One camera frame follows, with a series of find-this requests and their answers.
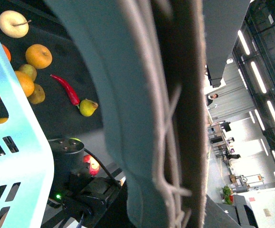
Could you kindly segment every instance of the pear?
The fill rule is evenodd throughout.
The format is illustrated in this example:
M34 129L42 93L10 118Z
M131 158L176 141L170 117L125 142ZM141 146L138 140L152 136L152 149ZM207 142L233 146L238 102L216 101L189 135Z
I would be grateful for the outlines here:
M85 99L80 102L79 111L83 116L91 116L98 108L98 103Z
M28 101L30 101L32 104L36 105L36 104L39 104L45 100L46 94L40 85L38 85L36 83L34 83L34 85L35 85L34 92L32 93L31 96L28 97Z

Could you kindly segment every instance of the black cable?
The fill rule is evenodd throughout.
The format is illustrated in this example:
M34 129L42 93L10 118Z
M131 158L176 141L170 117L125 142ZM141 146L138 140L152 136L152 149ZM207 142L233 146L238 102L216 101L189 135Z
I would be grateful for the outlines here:
M84 222L84 220L85 220L85 214L82 213L81 219L80 219L79 223L77 224L76 228L81 228L82 223Z
M70 218L71 217L66 217L64 220L62 220L58 228L63 228Z
M114 178L114 176L112 176L112 174L108 171L108 169L104 166L104 164L90 151L88 151L85 148L85 152L87 152L88 154L90 154L97 162L98 164L101 166L101 168L103 168L103 170L105 171L105 173L111 178L111 180L114 182L114 184L121 189L122 186L119 184L119 182Z

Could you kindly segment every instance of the gray fabric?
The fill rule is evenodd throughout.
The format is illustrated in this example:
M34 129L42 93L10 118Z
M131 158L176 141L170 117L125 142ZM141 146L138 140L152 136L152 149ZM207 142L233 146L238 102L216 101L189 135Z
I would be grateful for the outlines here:
M204 228L240 228L240 226L207 196Z
M204 0L206 55L212 82L220 85L250 0Z

